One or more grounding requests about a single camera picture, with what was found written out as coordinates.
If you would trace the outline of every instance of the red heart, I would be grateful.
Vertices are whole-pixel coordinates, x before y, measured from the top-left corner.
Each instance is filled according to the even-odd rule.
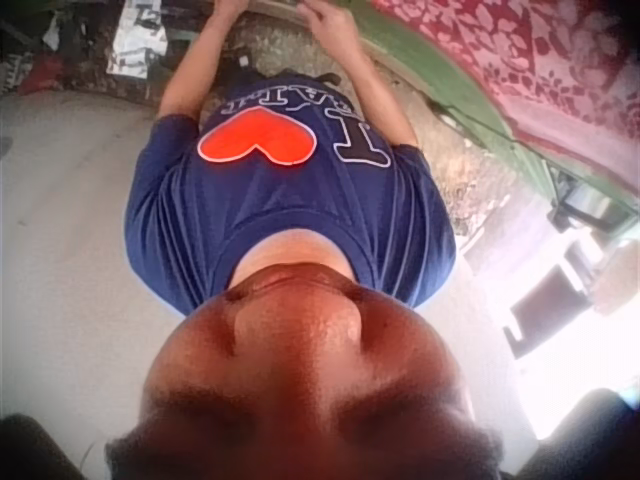
[[[258,149],[278,165],[306,162],[316,149],[315,133],[303,123],[264,107],[252,107],[221,123],[198,144],[209,162],[244,158]]]

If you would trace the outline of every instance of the bright light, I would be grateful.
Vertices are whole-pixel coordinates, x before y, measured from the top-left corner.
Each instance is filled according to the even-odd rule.
[[[640,296],[609,317],[585,312],[518,360],[521,398],[539,439],[596,388],[618,390],[640,375]]]

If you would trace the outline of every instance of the hand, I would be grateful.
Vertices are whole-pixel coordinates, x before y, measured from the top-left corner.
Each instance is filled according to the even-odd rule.
[[[318,43],[347,72],[360,67],[367,59],[349,10],[324,0],[303,0],[297,10],[306,18]]]
[[[213,17],[229,26],[249,7],[249,0],[213,0]]]

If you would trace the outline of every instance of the neck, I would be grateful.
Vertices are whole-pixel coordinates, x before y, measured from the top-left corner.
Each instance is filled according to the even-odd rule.
[[[272,265],[317,263],[355,281],[353,269],[342,250],[328,238],[311,230],[292,229],[265,238],[238,263],[229,288]]]

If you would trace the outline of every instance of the navy blue t-shirt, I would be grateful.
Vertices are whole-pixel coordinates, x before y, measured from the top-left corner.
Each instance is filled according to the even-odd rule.
[[[160,119],[138,159],[127,253],[156,294],[188,315],[253,246],[294,228],[333,241],[360,284],[409,306],[442,286],[455,241],[420,150],[390,147],[312,80],[274,78],[231,98],[202,131]]]

